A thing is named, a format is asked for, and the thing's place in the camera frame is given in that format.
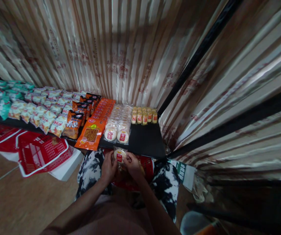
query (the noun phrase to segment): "beige curtain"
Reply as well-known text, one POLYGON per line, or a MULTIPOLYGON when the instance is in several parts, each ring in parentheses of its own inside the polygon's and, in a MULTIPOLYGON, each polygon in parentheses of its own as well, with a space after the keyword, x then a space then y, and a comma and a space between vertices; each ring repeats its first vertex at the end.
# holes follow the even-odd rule
MULTIPOLYGON (((0 76, 159 108, 226 3, 0 0, 0 76)), ((177 149, 280 91, 281 0, 243 1, 163 113, 161 132, 177 149)), ((229 156, 230 168, 241 166, 237 149, 199 151, 177 160, 211 170, 229 156)))
MULTIPOLYGON (((242 6, 193 73, 206 78, 190 102, 181 101, 181 94, 173 101, 185 110, 176 131, 173 123, 164 126, 175 149, 281 92, 281 1, 242 6)), ((281 179, 281 112, 176 160, 213 172, 215 179, 281 179)))

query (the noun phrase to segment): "spicy gluten strip package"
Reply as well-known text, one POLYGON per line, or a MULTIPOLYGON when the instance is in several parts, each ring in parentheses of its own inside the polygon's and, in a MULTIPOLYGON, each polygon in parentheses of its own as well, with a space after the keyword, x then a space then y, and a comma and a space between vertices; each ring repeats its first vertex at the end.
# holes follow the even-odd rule
POLYGON ((75 147, 97 151, 105 124, 103 120, 88 118, 75 147))

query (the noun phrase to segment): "black table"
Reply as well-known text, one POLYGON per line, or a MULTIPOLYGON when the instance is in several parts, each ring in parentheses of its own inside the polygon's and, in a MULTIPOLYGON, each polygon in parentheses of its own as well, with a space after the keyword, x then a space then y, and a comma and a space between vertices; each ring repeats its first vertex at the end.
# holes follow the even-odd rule
MULTIPOLYGON (((23 120, 16 120, 8 118, 2 120, 0 117, 0 125, 10 126, 14 128, 20 128, 26 131, 32 131, 37 133, 43 133, 40 128, 36 128, 33 124, 26 124, 23 120)), ((76 143, 76 139, 71 139, 65 136, 62 138, 66 139, 71 145, 76 143)), ((99 147, 112 149, 113 146, 121 147, 137 155, 142 155, 155 159, 163 159, 166 157, 164 150, 164 143, 162 140, 159 124, 148 123, 146 126, 142 125, 131 125, 131 133, 128 145, 120 143, 110 143, 101 137, 99 147)))

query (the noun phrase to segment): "round pastry package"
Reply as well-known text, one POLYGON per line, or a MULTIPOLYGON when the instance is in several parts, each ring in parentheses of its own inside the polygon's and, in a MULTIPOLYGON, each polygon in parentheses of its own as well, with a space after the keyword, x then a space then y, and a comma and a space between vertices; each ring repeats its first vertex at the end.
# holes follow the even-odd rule
POLYGON ((113 157, 117 159, 118 164, 124 164, 123 159, 127 157, 127 150, 116 146, 113 146, 113 150, 113 157))

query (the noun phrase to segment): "black and white pants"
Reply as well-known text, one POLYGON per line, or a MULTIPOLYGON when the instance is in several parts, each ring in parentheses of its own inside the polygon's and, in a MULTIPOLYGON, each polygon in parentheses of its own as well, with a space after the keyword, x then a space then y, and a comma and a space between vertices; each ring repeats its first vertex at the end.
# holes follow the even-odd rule
MULTIPOLYGON (((81 167, 77 175, 79 187, 76 199, 90 189, 101 177, 101 166, 104 160, 102 149, 97 151, 88 151, 85 154, 81 167)), ((179 191, 180 179, 176 168, 170 163, 155 163, 154 177, 149 184, 154 191, 157 199, 160 201, 171 219, 176 220, 176 203, 179 191)), ((109 185, 102 194, 112 195, 112 185, 109 185)), ((141 195, 133 204, 134 209, 144 208, 141 195)))

